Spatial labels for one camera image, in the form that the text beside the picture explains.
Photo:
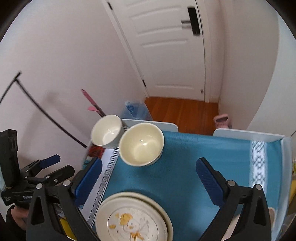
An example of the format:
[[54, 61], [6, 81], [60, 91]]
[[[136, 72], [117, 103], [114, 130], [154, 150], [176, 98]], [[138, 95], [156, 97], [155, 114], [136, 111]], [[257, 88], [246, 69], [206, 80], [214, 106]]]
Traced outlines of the person's left hand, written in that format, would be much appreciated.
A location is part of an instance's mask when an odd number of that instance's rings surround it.
[[27, 224], [25, 222], [25, 219], [28, 217], [28, 215], [28, 209], [24, 209], [18, 206], [15, 206], [13, 209], [11, 209], [11, 216], [22, 230], [26, 230]]

